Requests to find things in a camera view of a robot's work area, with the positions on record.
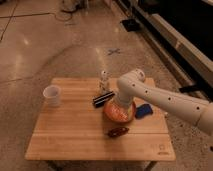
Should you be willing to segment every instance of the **concrete floor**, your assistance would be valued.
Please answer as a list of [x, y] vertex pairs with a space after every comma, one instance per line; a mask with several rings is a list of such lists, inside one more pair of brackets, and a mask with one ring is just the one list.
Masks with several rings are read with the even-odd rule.
[[[14, 15], [53, 12], [59, 0], [20, 0]], [[0, 5], [0, 16], [10, 15], [16, 1]], [[91, 0], [90, 8], [73, 14], [68, 22], [53, 15], [13, 18], [0, 43], [0, 170], [48, 171], [45, 162], [26, 161], [26, 152], [38, 112], [42, 91], [54, 77], [97, 77], [106, 69], [117, 77], [141, 68], [156, 85], [178, 91], [180, 85], [143, 38], [143, 30], [126, 32], [125, 18], [112, 3]], [[0, 34], [8, 19], [0, 19]], [[119, 48], [120, 54], [107, 55]], [[208, 137], [179, 119], [166, 116], [177, 159], [160, 162], [153, 170], [202, 170]], [[146, 162], [60, 162], [70, 170], [143, 170]]]

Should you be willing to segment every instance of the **small bottle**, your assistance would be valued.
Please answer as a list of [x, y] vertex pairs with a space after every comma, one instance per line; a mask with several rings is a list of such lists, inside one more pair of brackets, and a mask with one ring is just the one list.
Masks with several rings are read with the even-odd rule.
[[108, 76], [108, 72], [104, 70], [101, 72], [99, 88], [100, 88], [101, 95], [104, 95], [109, 92], [109, 76]]

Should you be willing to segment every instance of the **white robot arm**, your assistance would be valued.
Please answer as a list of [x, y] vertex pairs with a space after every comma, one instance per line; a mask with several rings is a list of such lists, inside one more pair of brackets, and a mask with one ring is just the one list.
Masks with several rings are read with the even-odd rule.
[[144, 80], [145, 75], [140, 69], [122, 75], [117, 81], [119, 92], [114, 98], [115, 102], [123, 108], [128, 108], [132, 104], [133, 97], [139, 97], [211, 135], [213, 103], [151, 87], [144, 84]]

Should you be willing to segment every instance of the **white mug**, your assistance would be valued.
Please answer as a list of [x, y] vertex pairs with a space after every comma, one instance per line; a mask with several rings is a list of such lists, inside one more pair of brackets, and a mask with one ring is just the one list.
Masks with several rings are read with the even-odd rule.
[[56, 85], [50, 85], [46, 87], [43, 91], [43, 95], [46, 99], [46, 102], [51, 107], [58, 107], [60, 106], [61, 100], [61, 89]]

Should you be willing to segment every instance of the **tabletop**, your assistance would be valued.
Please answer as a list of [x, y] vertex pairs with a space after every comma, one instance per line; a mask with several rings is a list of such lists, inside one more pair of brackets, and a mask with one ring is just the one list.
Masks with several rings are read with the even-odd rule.
[[[152, 78], [146, 84], [154, 86]], [[25, 158], [27, 160], [128, 160], [173, 161], [175, 153], [161, 109], [128, 124], [110, 121], [103, 108], [95, 109], [92, 99], [99, 91], [98, 78], [54, 78], [61, 88], [61, 106], [44, 102]], [[116, 78], [110, 88], [117, 91]], [[135, 98], [136, 105], [144, 104]], [[109, 138], [107, 132], [118, 126], [129, 128], [121, 137]]]

